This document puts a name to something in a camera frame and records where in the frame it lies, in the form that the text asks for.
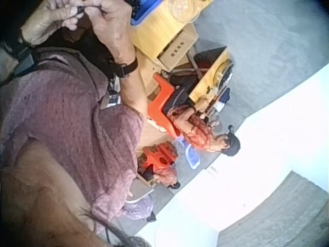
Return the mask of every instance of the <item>gray floor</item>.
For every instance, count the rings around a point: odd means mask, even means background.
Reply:
[[[329,62],[329,20],[316,1],[215,0],[195,26],[200,36],[197,48],[206,49],[213,43],[226,45],[236,62],[229,84],[231,98],[220,112],[223,131],[229,124],[238,128],[245,118]],[[201,165],[191,170],[177,147],[180,157],[176,169],[182,187],[217,157],[201,152]],[[169,191],[161,191],[153,194],[156,211],[173,197]],[[119,222],[131,234],[144,225],[125,219]]]
[[[328,194],[291,172],[259,207],[220,232],[218,247],[325,247]]]

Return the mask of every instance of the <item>white wall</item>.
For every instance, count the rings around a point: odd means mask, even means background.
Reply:
[[[214,236],[253,211],[291,170],[328,190],[328,83],[329,65],[248,117],[236,132],[240,152],[220,155],[140,235],[154,247],[216,246]]]

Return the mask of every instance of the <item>black watch strap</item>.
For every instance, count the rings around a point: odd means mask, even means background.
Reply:
[[[137,57],[135,59],[134,62],[132,62],[131,64],[127,65],[125,63],[123,64],[117,64],[117,63],[114,63],[112,64],[113,66],[113,70],[114,70],[114,73],[120,77],[120,78],[125,78],[125,77],[128,77],[128,75],[135,71],[138,67],[138,60],[137,60]]]
[[[11,56],[22,61],[31,54],[33,46],[23,39],[22,31],[19,30],[4,42],[4,48]]]

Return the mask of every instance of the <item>orange plastic chair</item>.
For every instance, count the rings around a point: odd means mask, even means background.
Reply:
[[[162,112],[162,108],[175,91],[173,85],[171,85],[164,77],[159,73],[155,73],[153,78],[159,84],[161,91],[156,96],[148,107],[148,115],[152,118],[158,125],[164,127],[168,134],[173,138],[178,138],[180,136],[180,131],[171,123],[167,116]]]

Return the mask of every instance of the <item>dark hair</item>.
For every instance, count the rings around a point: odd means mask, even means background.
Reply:
[[[104,220],[93,216],[90,212],[85,213],[85,215],[105,227],[106,238],[109,243],[111,243],[111,241],[107,231],[110,231],[121,241],[121,243],[114,245],[114,247],[151,247],[151,245],[146,240],[140,237],[128,237],[126,233],[117,229],[114,225],[106,223]]]
[[[172,188],[172,189],[179,189],[180,188],[180,183],[177,182],[174,185],[169,185],[167,188]]]

